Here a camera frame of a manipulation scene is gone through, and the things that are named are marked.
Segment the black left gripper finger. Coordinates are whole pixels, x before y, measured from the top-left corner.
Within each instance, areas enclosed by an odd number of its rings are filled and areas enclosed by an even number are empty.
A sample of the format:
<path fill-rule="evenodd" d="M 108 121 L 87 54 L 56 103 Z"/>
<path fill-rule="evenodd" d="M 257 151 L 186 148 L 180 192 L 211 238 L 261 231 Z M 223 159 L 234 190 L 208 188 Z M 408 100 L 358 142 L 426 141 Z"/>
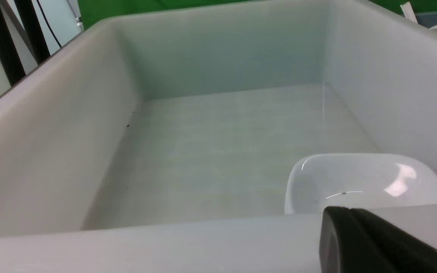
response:
<path fill-rule="evenodd" d="M 437 249 L 366 209 L 328 206 L 319 262 L 323 273 L 437 273 Z"/>

